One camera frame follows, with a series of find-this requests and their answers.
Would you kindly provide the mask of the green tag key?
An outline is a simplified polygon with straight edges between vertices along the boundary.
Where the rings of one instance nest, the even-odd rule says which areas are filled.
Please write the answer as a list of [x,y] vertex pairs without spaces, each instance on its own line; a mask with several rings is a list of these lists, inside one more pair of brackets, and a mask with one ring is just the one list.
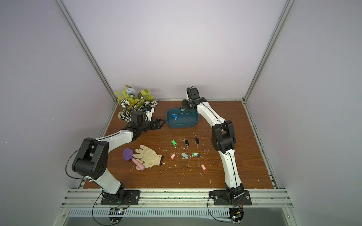
[[192,153],[192,156],[193,156],[193,157],[198,157],[198,158],[200,158],[200,157],[201,157],[201,154],[200,154],[200,153]]

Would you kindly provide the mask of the red tag key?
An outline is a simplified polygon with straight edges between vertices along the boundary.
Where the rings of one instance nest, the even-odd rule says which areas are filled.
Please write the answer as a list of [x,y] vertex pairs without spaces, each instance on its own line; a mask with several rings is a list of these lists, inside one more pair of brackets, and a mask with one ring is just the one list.
[[205,165],[204,165],[202,162],[199,163],[199,167],[200,167],[204,172],[207,171]]
[[176,157],[176,154],[173,153],[173,154],[170,156],[170,160],[172,161],[175,157]]

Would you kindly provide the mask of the teal plastic storage box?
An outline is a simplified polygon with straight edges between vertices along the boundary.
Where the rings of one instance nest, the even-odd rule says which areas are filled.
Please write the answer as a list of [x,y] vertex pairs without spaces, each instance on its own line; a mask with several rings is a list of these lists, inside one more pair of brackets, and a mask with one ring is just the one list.
[[193,109],[171,108],[166,113],[166,122],[171,129],[195,127],[199,122],[199,114]]

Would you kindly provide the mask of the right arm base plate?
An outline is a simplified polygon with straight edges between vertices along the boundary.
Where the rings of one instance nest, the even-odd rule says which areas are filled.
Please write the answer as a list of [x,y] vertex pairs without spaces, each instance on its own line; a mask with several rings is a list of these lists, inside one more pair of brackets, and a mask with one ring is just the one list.
[[252,200],[248,190],[245,190],[243,194],[233,196],[227,190],[213,190],[208,193],[209,198],[213,200],[214,205],[244,205],[251,206]]

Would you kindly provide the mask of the pale teal tag key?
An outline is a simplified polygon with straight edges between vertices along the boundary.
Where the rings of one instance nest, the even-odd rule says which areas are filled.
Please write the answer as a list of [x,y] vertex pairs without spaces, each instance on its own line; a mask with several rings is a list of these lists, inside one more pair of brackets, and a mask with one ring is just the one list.
[[182,157],[183,157],[183,159],[189,159],[189,156],[185,153],[182,153]]

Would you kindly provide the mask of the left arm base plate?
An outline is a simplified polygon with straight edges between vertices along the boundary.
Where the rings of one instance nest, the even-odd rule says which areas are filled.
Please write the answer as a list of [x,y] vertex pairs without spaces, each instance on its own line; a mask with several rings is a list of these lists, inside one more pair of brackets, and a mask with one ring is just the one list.
[[138,205],[140,190],[121,190],[116,194],[102,192],[101,205]]

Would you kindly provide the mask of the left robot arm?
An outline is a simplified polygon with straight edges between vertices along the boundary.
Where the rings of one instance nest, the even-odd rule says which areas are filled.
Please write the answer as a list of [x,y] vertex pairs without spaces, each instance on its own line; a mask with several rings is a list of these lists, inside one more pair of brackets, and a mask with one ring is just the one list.
[[86,138],[72,164],[72,171],[94,181],[102,188],[104,198],[120,202],[125,199],[124,185],[107,169],[108,153],[135,141],[147,131],[159,130],[165,124],[163,119],[152,119],[152,112],[136,111],[131,121],[119,132],[106,137]]

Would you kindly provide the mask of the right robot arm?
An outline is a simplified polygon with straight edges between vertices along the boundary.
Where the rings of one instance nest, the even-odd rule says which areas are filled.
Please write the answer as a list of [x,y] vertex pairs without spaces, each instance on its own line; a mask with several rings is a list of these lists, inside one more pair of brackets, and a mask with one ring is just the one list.
[[236,136],[232,121],[227,121],[221,117],[211,107],[206,98],[200,96],[195,86],[186,89],[186,99],[183,100],[183,108],[196,110],[211,126],[212,145],[221,157],[225,173],[226,196],[230,200],[238,199],[245,194],[245,189],[236,165]]

